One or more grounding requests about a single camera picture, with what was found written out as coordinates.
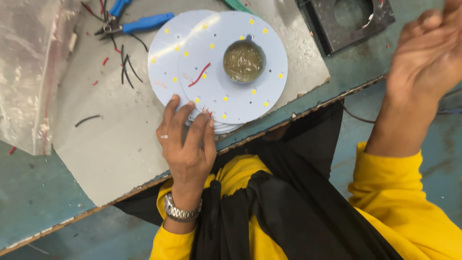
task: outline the blue pliers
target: blue pliers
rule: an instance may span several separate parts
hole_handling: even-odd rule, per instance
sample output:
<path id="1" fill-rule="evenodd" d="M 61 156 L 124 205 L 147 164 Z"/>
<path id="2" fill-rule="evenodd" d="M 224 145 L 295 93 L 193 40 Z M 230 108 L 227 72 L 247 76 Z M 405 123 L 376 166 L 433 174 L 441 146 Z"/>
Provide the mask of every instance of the blue pliers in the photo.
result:
<path id="1" fill-rule="evenodd" d="M 107 22 L 103 25 L 102 29 L 97 31 L 95 35 L 104 34 L 101 40 L 111 37 L 113 33 L 122 31 L 125 34 L 131 34 L 136 31 L 148 30 L 157 28 L 168 20 L 174 17 L 172 12 L 157 14 L 149 17 L 140 18 L 136 22 L 119 25 L 119 20 L 132 0 L 117 0 L 114 6 L 109 10 Z"/>

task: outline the wristwatch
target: wristwatch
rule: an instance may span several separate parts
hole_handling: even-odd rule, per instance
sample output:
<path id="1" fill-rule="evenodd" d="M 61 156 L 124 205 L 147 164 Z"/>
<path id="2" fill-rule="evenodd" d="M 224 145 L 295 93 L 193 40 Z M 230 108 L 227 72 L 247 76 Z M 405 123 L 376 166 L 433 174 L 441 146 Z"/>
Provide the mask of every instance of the wristwatch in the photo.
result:
<path id="1" fill-rule="evenodd" d="M 201 211 L 201 208 L 202 208 L 202 199 L 199 202 L 199 205 L 197 206 L 195 210 L 185 211 L 185 210 L 181 210 L 175 207 L 171 192 L 168 192 L 165 195 L 165 200 L 164 200 L 165 213 L 167 213 L 167 217 L 169 217 L 171 220 L 174 220 L 176 222 L 194 221 L 199 216 L 199 212 Z"/>

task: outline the plastic bag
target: plastic bag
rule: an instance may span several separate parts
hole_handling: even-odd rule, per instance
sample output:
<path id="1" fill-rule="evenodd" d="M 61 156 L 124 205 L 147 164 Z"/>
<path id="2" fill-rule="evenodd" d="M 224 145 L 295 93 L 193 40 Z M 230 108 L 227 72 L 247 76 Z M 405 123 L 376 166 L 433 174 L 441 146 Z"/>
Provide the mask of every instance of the plastic bag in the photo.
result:
<path id="1" fill-rule="evenodd" d="M 49 155 L 58 83 L 75 44 L 75 0 L 0 0 L 0 140 Z"/>

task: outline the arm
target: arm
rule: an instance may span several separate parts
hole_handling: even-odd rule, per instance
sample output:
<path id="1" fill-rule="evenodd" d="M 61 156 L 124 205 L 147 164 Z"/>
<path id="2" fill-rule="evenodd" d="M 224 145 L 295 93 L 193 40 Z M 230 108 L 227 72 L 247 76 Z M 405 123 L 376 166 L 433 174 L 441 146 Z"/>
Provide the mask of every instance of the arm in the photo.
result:
<path id="1" fill-rule="evenodd" d="M 193 211 L 199 205 L 215 161 L 215 134 L 213 119 L 209 119 L 205 111 L 191 124 L 183 142 L 183 126 L 194 109 L 194 102 L 188 102 L 175 113 L 179 103 L 180 97 L 173 95 L 156 134 L 173 179 L 173 203 L 178 209 Z M 183 223 L 166 217 L 154 238 L 150 259 L 189 259 L 195 226 L 195 220 Z"/>
<path id="2" fill-rule="evenodd" d="M 427 11 L 403 28 L 380 114 L 360 144 L 350 203 L 431 258 L 461 259 L 462 231 L 426 200 L 420 147 L 439 99 L 462 79 L 462 7 Z"/>

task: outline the teal table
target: teal table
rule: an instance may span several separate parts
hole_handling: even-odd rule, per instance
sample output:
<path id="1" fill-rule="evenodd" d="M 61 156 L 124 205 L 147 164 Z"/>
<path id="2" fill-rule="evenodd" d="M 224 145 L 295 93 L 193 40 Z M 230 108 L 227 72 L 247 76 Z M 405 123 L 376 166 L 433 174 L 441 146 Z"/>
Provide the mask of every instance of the teal table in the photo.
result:
<path id="1" fill-rule="evenodd" d="M 389 67 L 403 25 L 426 9 L 441 7 L 440 2 L 391 0 L 396 23 L 367 41 L 326 57 L 324 60 L 331 74 L 328 83 L 249 123 L 219 142 L 217 149 L 225 152 L 242 145 L 376 83 Z M 20 150 L 8 155 L 10 149 L 9 145 L 0 143 L 0 255 L 101 209 L 83 193 L 56 152 L 51 156 L 34 157 Z M 167 177 L 168 173 L 159 176 Z"/>

